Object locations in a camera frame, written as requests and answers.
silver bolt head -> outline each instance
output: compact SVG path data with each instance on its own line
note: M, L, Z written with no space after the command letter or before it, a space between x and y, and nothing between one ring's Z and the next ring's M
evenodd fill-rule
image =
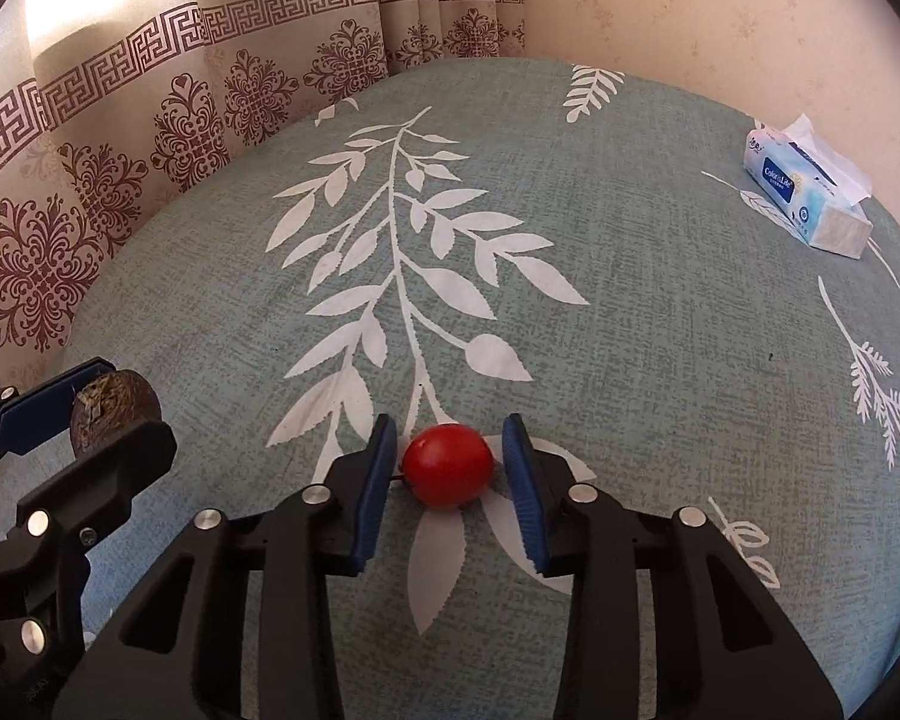
M695 506L684 506L680 510L680 522L686 525L688 528L698 528L701 525L706 524L706 514L701 512Z
M568 494L570 500L577 503L593 503L597 500L597 488L593 485L573 485Z
M221 522L223 522L223 515L216 509L204 509L202 512L197 512L197 516L194 517L194 525L202 531L212 531Z
M303 494L300 497L303 498L304 503L315 506L316 504L329 501L331 495L333 493L326 485L310 485L309 488L303 490Z
M36 620L25 620L20 626L20 640L31 655L40 655L47 648L47 636Z
M43 509L36 509L36 511L26 519L26 531L31 536L43 536L44 533L47 533L49 527L50 514L44 512Z

beige wall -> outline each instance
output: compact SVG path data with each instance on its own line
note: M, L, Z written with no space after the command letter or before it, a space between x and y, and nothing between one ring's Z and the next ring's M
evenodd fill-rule
M527 0L527 50L778 127L806 113L900 222L900 22L885 0Z

bed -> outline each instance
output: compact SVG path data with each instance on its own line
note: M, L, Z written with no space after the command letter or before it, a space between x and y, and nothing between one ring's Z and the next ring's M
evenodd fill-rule
M850 712L900 647L900 228L869 199L859 261L804 245L743 170L759 125L611 71L446 60L190 189L58 364L139 371L179 444L90 553L86 627L194 512L272 507L377 413L498 451L519 412L624 506L706 511ZM72 459L63 436L2 461L0 537ZM347 717L549 716L569 586L533 574L502 470L463 509L389 498L367 573L330 586Z

cherry tomato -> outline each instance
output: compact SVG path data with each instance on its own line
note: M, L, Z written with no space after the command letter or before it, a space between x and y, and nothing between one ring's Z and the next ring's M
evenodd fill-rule
M472 501L490 483L493 455L484 438L466 425L427 428L403 456L403 478L427 506Z

tissue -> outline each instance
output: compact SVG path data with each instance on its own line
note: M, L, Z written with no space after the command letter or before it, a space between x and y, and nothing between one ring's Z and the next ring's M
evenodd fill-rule
M800 117L785 132L754 129L744 167L807 244L860 259L874 225L858 203L871 194L871 183L813 134L810 119Z

